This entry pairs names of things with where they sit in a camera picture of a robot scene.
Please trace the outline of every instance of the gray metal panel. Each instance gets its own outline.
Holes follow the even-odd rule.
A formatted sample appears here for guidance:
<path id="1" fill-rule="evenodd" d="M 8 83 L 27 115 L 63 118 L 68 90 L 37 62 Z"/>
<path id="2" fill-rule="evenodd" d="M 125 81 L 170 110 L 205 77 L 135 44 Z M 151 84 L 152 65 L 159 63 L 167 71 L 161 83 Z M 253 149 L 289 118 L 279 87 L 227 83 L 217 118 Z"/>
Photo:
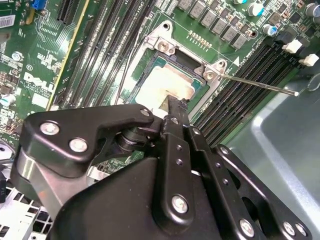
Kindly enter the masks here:
<path id="1" fill-rule="evenodd" d="M 228 147 L 320 239 L 320 90 L 279 93 Z"/>

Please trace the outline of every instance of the metal rod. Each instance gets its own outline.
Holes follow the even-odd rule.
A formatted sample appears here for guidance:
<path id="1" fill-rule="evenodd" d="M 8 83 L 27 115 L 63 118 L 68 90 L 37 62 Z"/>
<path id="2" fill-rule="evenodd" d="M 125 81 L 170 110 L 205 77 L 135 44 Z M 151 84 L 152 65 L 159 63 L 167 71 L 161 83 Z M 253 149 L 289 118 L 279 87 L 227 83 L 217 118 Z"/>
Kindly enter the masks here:
<path id="1" fill-rule="evenodd" d="M 284 89 L 284 88 L 280 88 L 280 87 L 276 87 L 276 86 L 270 86 L 268 84 L 264 84 L 261 82 L 251 81 L 251 80 L 247 80 L 247 79 L 236 77 L 236 76 L 229 76 L 226 74 L 220 74 L 220 76 L 225 79 L 234 80 L 234 81 L 244 83 L 244 84 L 251 84 L 251 85 L 263 88 L 263 89 L 276 91 L 278 93 L 288 94 L 288 95 L 295 96 L 295 97 L 299 96 L 298 91 L 292 91 L 292 90 L 288 90 L 288 89 Z"/>

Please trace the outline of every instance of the silver screw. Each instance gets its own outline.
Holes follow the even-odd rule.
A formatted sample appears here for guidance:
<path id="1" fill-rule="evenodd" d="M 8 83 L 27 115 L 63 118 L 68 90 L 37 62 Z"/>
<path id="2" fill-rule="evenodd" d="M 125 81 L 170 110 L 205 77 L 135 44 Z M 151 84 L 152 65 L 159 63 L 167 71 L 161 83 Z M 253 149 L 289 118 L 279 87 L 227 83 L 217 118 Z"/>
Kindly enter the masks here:
<path id="1" fill-rule="evenodd" d="M 75 138 L 69 142 L 69 147 L 72 151 L 83 153 L 88 149 L 88 144 L 80 138 Z"/>
<path id="2" fill-rule="evenodd" d="M 176 119 L 175 117 L 172 117 L 172 118 L 171 118 L 171 121 L 174 122 L 174 123 L 177 124 L 177 125 L 179 124 L 178 119 Z"/>
<path id="3" fill-rule="evenodd" d="M 180 214 L 185 214 L 188 211 L 187 202 L 178 195 L 172 197 L 171 203 L 173 208 Z"/>
<path id="4" fill-rule="evenodd" d="M 220 149 L 224 154 L 228 154 L 228 150 L 225 147 L 222 146 Z"/>
<path id="5" fill-rule="evenodd" d="M 307 232 L 306 230 L 304 229 L 303 226 L 301 226 L 299 223 L 296 223 L 295 224 L 295 227 L 299 230 L 299 232 L 303 235 L 303 236 L 307 236 Z"/>
<path id="6" fill-rule="evenodd" d="M 53 122 L 45 122 L 40 125 L 40 130 L 46 135 L 56 135 L 57 133 L 59 133 L 60 128 Z"/>
<path id="7" fill-rule="evenodd" d="M 200 132 L 198 129 L 196 129 L 196 128 L 193 129 L 193 132 L 194 132 L 195 134 L 197 134 L 197 135 L 201 135 L 201 132 Z"/>
<path id="8" fill-rule="evenodd" d="M 252 225 L 250 224 L 250 222 L 248 222 L 245 219 L 241 219 L 240 220 L 240 227 L 245 235 L 247 235 L 250 238 L 254 237 L 255 231 L 254 231 L 254 228 L 252 227 Z"/>
<path id="9" fill-rule="evenodd" d="M 141 112 L 143 115 L 147 116 L 147 117 L 150 116 L 150 113 L 149 113 L 146 109 L 142 109 L 142 110 L 140 110 L 140 112 Z"/>
<path id="10" fill-rule="evenodd" d="M 285 221 L 283 223 L 284 229 L 288 232 L 288 234 L 290 234 L 291 236 L 296 235 L 294 228 L 291 226 L 290 223 L 288 223 L 287 221 Z"/>

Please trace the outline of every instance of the expansion slot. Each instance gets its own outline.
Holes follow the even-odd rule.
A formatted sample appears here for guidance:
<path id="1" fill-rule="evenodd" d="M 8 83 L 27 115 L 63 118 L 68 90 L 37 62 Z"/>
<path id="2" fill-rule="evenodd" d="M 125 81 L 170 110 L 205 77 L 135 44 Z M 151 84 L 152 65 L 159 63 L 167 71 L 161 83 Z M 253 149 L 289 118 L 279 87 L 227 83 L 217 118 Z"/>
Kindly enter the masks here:
<path id="1" fill-rule="evenodd" d="M 298 66 L 296 63 L 294 58 L 283 54 L 276 44 L 267 39 L 235 76 L 278 85 Z M 257 86 L 229 81 L 194 125 L 201 129 L 211 146 L 218 144 L 248 117 L 268 93 L 268 90 Z"/>

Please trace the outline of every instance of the motherboard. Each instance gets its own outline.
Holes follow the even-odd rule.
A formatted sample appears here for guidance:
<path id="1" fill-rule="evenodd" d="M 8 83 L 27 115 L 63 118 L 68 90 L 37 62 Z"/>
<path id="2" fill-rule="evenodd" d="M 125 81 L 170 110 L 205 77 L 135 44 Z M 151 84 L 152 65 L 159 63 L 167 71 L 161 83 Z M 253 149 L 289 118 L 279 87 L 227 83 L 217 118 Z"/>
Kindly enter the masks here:
<path id="1" fill-rule="evenodd" d="M 0 138 L 18 147 L 32 113 L 188 102 L 210 146 L 226 143 L 319 59 L 307 0 L 0 0 Z M 109 174 L 143 156 L 99 166 Z"/>

